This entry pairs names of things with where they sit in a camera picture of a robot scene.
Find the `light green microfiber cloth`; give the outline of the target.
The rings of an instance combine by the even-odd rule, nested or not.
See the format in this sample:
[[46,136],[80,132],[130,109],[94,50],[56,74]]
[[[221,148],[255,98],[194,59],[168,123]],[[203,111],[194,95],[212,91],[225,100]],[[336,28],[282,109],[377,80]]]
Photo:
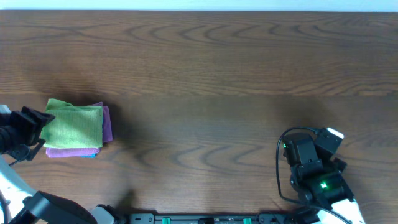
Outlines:
[[69,149],[103,146],[102,106],[74,106],[51,98],[45,112],[55,116],[41,133],[45,147]]

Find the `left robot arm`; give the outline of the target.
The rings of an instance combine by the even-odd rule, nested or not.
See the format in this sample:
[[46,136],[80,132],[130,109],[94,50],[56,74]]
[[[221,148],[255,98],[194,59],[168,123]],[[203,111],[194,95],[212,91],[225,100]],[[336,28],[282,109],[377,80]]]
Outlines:
[[126,223],[126,218],[109,205],[97,205],[89,211],[74,201],[34,190],[13,170],[17,163],[37,155],[45,143],[40,138],[42,129],[54,119],[26,106],[11,111],[1,105],[1,155],[14,159],[11,163],[1,159],[1,223]]

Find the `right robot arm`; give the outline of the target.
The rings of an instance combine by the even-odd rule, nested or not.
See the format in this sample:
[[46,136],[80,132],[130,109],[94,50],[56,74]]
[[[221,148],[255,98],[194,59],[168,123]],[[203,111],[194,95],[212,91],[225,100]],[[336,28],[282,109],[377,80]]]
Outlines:
[[347,163],[339,158],[332,161],[308,162],[290,166],[290,184],[299,201],[314,206],[314,216],[321,223],[364,223],[359,205],[342,176]]

